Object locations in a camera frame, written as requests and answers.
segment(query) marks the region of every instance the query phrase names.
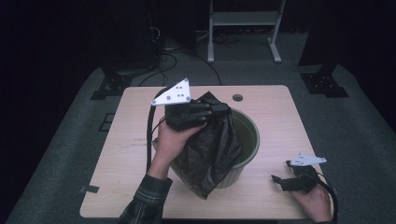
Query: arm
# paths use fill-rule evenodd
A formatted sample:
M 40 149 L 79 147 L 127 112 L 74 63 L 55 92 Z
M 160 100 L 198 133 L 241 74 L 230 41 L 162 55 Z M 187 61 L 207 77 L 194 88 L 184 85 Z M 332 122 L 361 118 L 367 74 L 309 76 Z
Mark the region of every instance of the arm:
M 332 223 L 330 197 L 321 185 L 316 185 L 306 194 L 300 191 L 291 191 L 290 194 L 314 222 Z
M 172 185 L 172 180 L 167 178 L 170 164 L 181 153 L 190 136 L 203 127 L 176 132 L 166 125 L 166 122 L 160 124 L 158 146 L 151 166 L 137 189 L 134 199 L 120 215 L 119 223 L 161 223 L 163 205 Z

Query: wooden table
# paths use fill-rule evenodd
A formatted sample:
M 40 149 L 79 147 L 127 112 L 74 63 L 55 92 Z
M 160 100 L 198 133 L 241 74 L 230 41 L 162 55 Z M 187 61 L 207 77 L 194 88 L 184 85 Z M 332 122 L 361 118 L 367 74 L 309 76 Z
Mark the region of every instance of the wooden table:
M 118 217 L 132 200 L 146 170 L 146 128 L 150 102 L 161 87 L 125 90 L 93 173 L 80 214 Z M 274 184 L 271 175 L 293 177 L 285 161 L 298 153 L 315 155 L 304 125 L 285 86 L 191 87 L 191 98 L 211 91 L 220 101 L 247 114 L 260 131 L 260 149 L 238 180 L 227 189 L 215 189 L 199 199 L 171 170 L 174 180 L 163 210 L 164 218 L 305 218 L 301 207 Z M 241 102 L 233 95 L 243 96 Z M 154 126 L 163 116 L 158 106 Z

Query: hand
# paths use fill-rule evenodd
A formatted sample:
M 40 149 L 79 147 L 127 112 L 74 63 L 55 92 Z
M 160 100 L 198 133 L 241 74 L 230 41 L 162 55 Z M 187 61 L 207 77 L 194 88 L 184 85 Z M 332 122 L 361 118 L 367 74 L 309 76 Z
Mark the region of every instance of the hand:
M 314 222 L 332 220 L 329 193 L 321 185 L 316 185 L 306 194 L 300 191 L 291 191 L 290 194 Z
M 158 128 L 157 150 L 148 169 L 148 175 L 166 179 L 171 162 L 181 153 L 187 140 L 205 125 L 177 132 L 170 128 L 164 118 L 160 120 Z

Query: black mount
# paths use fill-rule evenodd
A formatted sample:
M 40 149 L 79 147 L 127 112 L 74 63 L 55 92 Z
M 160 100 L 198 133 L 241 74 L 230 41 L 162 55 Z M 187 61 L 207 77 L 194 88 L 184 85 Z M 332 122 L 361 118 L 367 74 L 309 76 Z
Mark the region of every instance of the black mount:
M 343 87 L 338 86 L 332 77 L 337 63 L 323 64 L 317 73 L 301 73 L 310 94 L 325 94 L 326 97 L 349 97 Z
M 179 132 L 204 125 L 211 117 L 226 115 L 230 111 L 231 108 L 224 103 L 210 105 L 199 100 L 191 100 L 188 104 L 166 105 L 166 124 Z
M 99 90 L 94 91 L 91 100 L 105 100 L 107 96 L 121 96 L 126 88 L 131 86 L 133 77 L 146 74 L 154 69 L 154 66 L 147 68 L 132 68 L 132 66 L 115 62 L 109 59 L 108 55 L 102 56 L 101 68 L 105 75 Z
M 298 191 L 309 192 L 320 181 L 317 170 L 311 165 L 294 166 L 290 161 L 286 161 L 288 167 L 291 168 L 295 178 L 282 179 L 276 175 L 271 175 L 274 182 L 279 184 L 283 191 Z

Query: cable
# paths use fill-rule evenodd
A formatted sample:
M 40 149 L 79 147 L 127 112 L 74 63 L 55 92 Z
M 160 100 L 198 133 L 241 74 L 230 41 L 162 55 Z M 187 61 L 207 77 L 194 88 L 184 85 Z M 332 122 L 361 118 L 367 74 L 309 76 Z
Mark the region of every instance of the cable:
M 172 51 L 172 50 L 178 50 L 178 49 L 182 49 L 182 48 L 184 48 L 184 47 L 183 46 L 177 46 L 177 47 L 174 47 L 174 48 L 171 48 L 171 49 L 163 49 L 163 50 Z
M 150 27 L 149 29 L 150 29 L 150 30 L 156 30 L 157 33 L 158 33 L 157 37 L 155 37 L 155 40 L 154 40 L 154 39 L 151 39 L 151 41 L 152 41 L 153 43 L 160 44 L 160 43 L 158 42 L 158 39 L 160 39 L 160 36 L 161 36 L 160 30 L 159 30 L 157 27 Z
M 216 44 L 221 44 L 221 45 L 231 45 L 231 44 L 234 44 L 234 43 L 236 43 L 236 42 L 239 42 L 239 41 L 242 41 L 242 40 L 244 40 L 244 35 L 243 34 L 240 34 L 241 35 L 241 37 L 240 38 L 237 38 L 236 36 L 234 36 L 234 35 L 229 35 L 229 34 L 218 34 L 218 35 L 215 35 L 215 39 L 213 40 L 213 42 L 215 42 Z M 233 40 L 228 40 L 227 38 L 225 38 L 225 37 L 232 37 L 233 38 Z
M 196 42 L 199 42 L 199 41 L 201 41 L 201 40 L 203 40 L 203 39 L 205 39 L 205 38 L 207 38 L 209 36 L 209 31 L 196 31 L 195 33 L 204 33 L 204 35 L 202 35 L 200 37 L 197 37 L 195 39 Z
M 332 188 L 332 183 L 325 175 L 323 175 L 321 173 L 317 173 L 317 174 L 323 176 L 323 178 L 326 180 L 327 185 L 329 185 L 329 187 Z
M 154 127 L 154 129 L 152 130 L 151 134 L 154 134 L 154 131 L 160 126 L 161 123 L 163 123 L 165 121 L 165 119 L 161 120 L 160 122 L 158 122 L 158 124 Z
M 170 55 L 170 54 L 164 54 L 164 55 L 172 57 L 172 58 L 175 60 L 174 64 L 172 64 L 172 66 L 170 66 L 169 68 L 167 68 L 167 69 L 165 69 L 165 70 L 162 70 L 161 67 L 159 67 L 158 69 L 160 70 L 160 72 L 151 74 L 150 76 L 148 76 L 148 77 L 146 77 L 145 79 L 143 79 L 143 80 L 139 83 L 139 85 L 137 85 L 138 87 L 141 87 L 142 84 L 143 84 L 145 81 L 147 81 L 149 78 L 154 77 L 154 76 L 157 76 L 157 75 L 159 75 L 159 74 L 163 74 L 163 77 L 167 79 L 167 77 L 165 77 L 165 74 L 164 74 L 164 73 L 167 72 L 167 71 L 169 71 L 169 70 L 171 70 L 172 68 L 174 68 L 174 67 L 177 65 L 177 58 L 176 58 L 175 56 L 173 56 L 173 55 Z
M 188 51 L 174 52 L 174 53 L 187 53 L 187 54 L 191 54 L 191 55 L 193 55 L 193 56 L 195 56 L 195 57 L 201 59 L 204 63 L 206 63 L 210 68 L 213 69 L 213 71 L 215 72 L 215 74 L 216 74 L 216 76 L 217 76 L 217 78 L 218 78 L 218 81 L 219 81 L 220 86 L 222 86 L 221 79 L 220 79 L 220 76 L 219 76 L 218 71 L 217 71 L 210 63 L 208 63 L 205 59 L 201 58 L 201 57 L 200 57 L 199 55 L 197 55 L 197 54 L 194 54 L 194 53 L 191 53 L 191 52 L 188 52 Z
M 323 181 L 319 180 L 318 184 L 320 184 L 323 188 L 325 188 L 330 193 L 330 195 L 332 196 L 332 207 L 333 207 L 332 221 L 333 222 L 337 222 L 337 220 L 338 220 L 338 201 L 337 201 L 337 197 L 335 196 L 335 193 L 332 190 L 332 188 L 330 188 L 326 183 L 324 183 Z
M 160 90 L 154 97 L 157 98 L 158 96 L 160 96 L 161 94 L 163 94 L 163 92 L 168 91 L 169 89 L 171 89 L 172 87 L 167 87 L 164 88 L 162 90 Z M 154 114 L 155 114 L 155 108 L 156 106 L 152 105 L 149 109 L 148 112 L 148 128 L 146 131 L 146 137 L 147 137 L 147 163 L 146 163 L 146 172 L 149 171 L 149 167 L 151 166 L 151 143 L 152 143 L 152 122 L 154 120 Z

